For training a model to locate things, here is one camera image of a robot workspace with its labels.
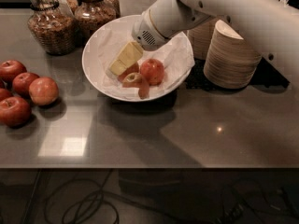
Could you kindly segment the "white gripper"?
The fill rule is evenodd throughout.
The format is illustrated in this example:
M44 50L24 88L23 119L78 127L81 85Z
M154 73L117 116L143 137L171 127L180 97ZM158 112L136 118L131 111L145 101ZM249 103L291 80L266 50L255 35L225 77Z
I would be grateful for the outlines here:
M122 75L137 63L144 50L155 51L180 32L206 23L212 16L187 7L180 0L157 0L135 21L132 38L110 59L109 77Z

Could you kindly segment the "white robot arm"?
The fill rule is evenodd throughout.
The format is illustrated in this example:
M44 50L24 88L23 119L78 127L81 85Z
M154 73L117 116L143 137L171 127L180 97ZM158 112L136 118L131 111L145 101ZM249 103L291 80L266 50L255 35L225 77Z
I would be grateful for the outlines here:
M277 0L157 0L131 26L132 38L156 50L214 17L227 22L293 88L299 87L299 14Z

